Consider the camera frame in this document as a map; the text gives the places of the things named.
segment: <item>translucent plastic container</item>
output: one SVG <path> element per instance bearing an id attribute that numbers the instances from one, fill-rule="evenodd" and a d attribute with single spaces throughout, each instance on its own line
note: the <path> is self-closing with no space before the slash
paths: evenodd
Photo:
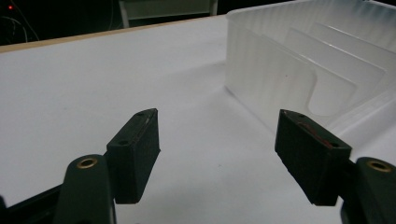
<path id="1" fill-rule="evenodd" d="M 394 8 L 294 1 L 227 18 L 226 86 L 272 131 L 280 108 L 341 132 L 394 99 Z"/>

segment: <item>cable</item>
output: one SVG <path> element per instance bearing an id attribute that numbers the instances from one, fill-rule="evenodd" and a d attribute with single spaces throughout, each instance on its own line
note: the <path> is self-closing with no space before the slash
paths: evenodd
<path id="1" fill-rule="evenodd" d="M 7 20 L 11 20 L 12 22 L 16 22 L 17 24 L 19 24 L 19 25 L 22 27 L 22 29 L 23 29 L 23 32 L 24 32 L 24 34 L 25 34 L 25 42 L 27 43 L 27 33 L 26 33 L 26 29 L 24 28 L 24 26 L 23 26 L 19 21 L 15 20 L 15 19 L 13 19 L 13 18 L 10 18 L 10 17 L 5 17 L 5 16 L 2 16 L 1 18 L 7 19 Z"/>
<path id="2" fill-rule="evenodd" d="M 36 38 L 37 40 L 40 40 L 40 39 L 38 38 L 38 35 L 35 33 L 35 30 L 34 30 L 34 29 L 32 28 L 32 26 L 30 25 L 29 21 L 27 21 L 26 18 L 24 17 L 24 15 L 23 15 L 21 9 L 17 6 L 17 4 L 14 3 L 13 0 L 9 0 L 9 1 L 10 1 L 11 4 L 14 5 L 14 7 L 20 12 L 20 14 L 21 14 L 21 16 L 23 17 L 23 19 L 25 20 L 27 26 L 29 26 L 30 30 L 31 30 L 31 31 L 33 32 L 33 34 L 35 35 L 35 38 Z"/>
<path id="3" fill-rule="evenodd" d="M 121 26 L 122 26 L 122 22 L 120 22 L 120 24 L 115 29 L 118 30 L 120 29 Z"/>
<path id="4" fill-rule="evenodd" d="M 113 0 L 110 0 L 110 4 L 111 4 L 111 16 L 110 16 L 110 24 L 108 25 L 108 31 L 111 30 L 111 26 L 113 25 L 113 17 L 114 17 L 114 3 Z"/>
<path id="5" fill-rule="evenodd" d="M 15 36 L 15 28 L 17 28 L 17 26 L 15 25 L 15 21 L 12 21 L 12 37 Z"/>
<path id="6" fill-rule="evenodd" d="M 12 44 L 12 42 L 8 38 L 4 37 L 4 39 L 8 42 L 8 44 Z"/>

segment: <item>screw hole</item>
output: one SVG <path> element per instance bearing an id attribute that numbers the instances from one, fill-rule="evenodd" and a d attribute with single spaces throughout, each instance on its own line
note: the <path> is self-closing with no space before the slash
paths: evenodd
<path id="1" fill-rule="evenodd" d="M 77 164 L 77 168 L 79 168 L 79 169 L 88 169 L 88 168 L 93 167 L 97 162 L 98 162 L 98 160 L 95 159 L 95 158 L 88 158 L 88 159 L 80 161 Z"/>
<path id="2" fill-rule="evenodd" d="M 367 165 L 379 172 L 389 173 L 392 171 L 387 164 L 381 161 L 368 161 Z"/>
<path id="3" fill-rule="evenodd" d="M 121 140 L 121 141 L 119 141 L 119 144 L 121 146 L 128 146 L 129 142 L 127 140 Z"/>

